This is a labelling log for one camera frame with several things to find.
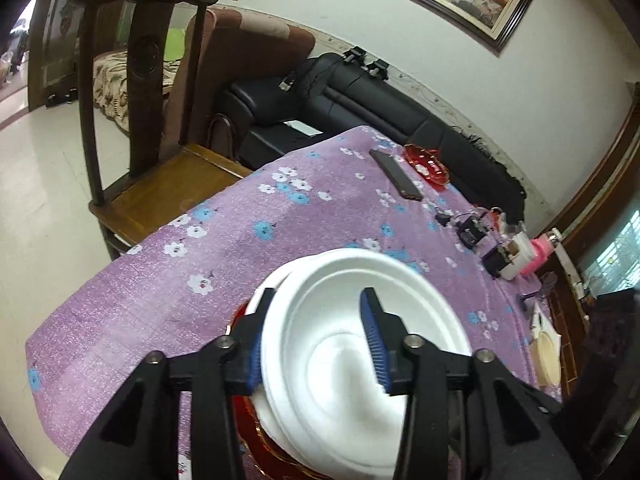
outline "stack of bowls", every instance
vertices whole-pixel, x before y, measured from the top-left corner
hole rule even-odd
[[[252,403],[263,430],[302,465],[335,480],[391,479],[406,397],[376,381],[360,320],[372,286],[410,333],[442,350],[471,355],[447,301],[420,274],[383,254],[327,251],[275,270],[256,290],[276,289],[261,341],[263,385]]]

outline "chair leg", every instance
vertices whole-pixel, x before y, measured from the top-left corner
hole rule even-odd
[[[111,245],[111,238],[114,236],[111,231],[109,231],[104,225],[100,224],[100,231],[102,231],[102,238],[104,238],[104,243],[107,245],[107,250],[109,251],[109,256],[111,257],[111,261],[120,257],[120,251],[117,250],[113,245]]]

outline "green pillow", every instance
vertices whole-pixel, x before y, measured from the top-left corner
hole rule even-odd
[[[184,29],[170,28],[164,44],[164,60],[175,61],[184,56]]]

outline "table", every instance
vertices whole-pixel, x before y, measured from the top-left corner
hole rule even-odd
[[[371,148],[395,155],[425,199],[400,197]],[[360,126],[289,153],[161,227],[89,280],[26,343],[33,397],[52,441],[70,454],[149,351],[196,351],[224,333],[273,269],[340,247],[382,251],[424,275],[458,314],[474,349],[494,350],[514,375],[536,384],[516,294],[536,290],[538,280],[494,280],[450,226],[434,221],[437,207],[459,214],[470,204],[453,186],[437,192],[420,180],[401,151]],[[188,416],[185,400],[185,471]],[[255,477],[248,455],[245,463]]]

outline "smartphone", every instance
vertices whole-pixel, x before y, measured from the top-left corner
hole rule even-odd
[[[417,200],[418,202],[424,198],[422,193],[415,187],[414,183],[411,182],[407,174],[391,155],[379,152],[378,150],[369,150],[369,155],[371,155],[373,160],[382,168],[382,171],[385,172],[386,177],[398,190],[402,198]]]

